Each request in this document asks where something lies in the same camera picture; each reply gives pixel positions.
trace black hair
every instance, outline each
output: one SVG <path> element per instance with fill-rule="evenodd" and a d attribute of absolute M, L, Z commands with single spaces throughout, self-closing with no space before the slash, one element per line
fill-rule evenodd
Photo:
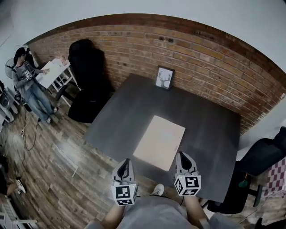
<path fill-rule="evenodd" d="M 21 57 L 22 55 L 26 55 L 26 50 L 25 48 L 19 48 L 16 53 L 15 53 L 15 56 L 14 56 L 14 64 L 16 65 L 17 64 L 17 60 L 19 57 Z"/>

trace white sneaker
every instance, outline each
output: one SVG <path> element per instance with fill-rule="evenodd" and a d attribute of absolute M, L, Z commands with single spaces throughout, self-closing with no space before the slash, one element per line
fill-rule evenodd
<path fill-rule="evenodd" d="M 54 107 L 54 113 L 56 113 L 59 110 L 58 107 Z"/>
<path fill-rule="evenodd" d="M 20 191 L 26 193 L 26 190 L 25 190 L 25 188 L 24 188 L 24 186 L 23 186 L 23 184 L 22 184 L 22 182 L 21 182 L 21 180 L 20 180 L 20 177 L 17 177 L 17 178 L 16 178 L 16 184 L 17 184 L 18 189 L 19 189 Z"/>
<path fill-rule="evenodd" d="M 163 184 L 157 184 L 151 195 L 162 195 L 164 193 L 164 189 L 165 187 Z"/>

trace hand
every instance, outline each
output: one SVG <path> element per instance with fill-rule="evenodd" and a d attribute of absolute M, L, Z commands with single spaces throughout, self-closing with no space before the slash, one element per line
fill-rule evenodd
<path fill-rule="evenodd" d="M 46 74 L 49 73 L 49 71 L 50 71 L 50 69 L 44 69 L 44 70 L 43 70 L 43 73 L 46 75 Z"/>

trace pink checkered fabric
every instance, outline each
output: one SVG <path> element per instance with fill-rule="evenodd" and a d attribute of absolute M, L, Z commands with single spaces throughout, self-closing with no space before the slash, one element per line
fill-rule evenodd
<path fill-rule="evenodd" d="M 286 157 L 271 167 L 268 172 L 268 182 L 263 187 L 263 197 L 286 195 Z"/>

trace red brick wall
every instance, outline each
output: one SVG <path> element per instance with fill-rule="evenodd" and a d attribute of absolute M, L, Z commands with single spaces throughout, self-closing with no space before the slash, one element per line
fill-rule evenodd
<path fill-rule="evenodd" d="M 95 17 L 51 30 L 29 46 L 47 62 L 58 55 L 67 57 L 70 44 L 82 38 L 104 51 L 115 88 L 131 72 L 154 79 L 158 65 L 175 69 L 174 86 L 241 114 L 241 133 L 285 92 L 285 73 L 258 50 L 220 30 L 180 18 Z"/>

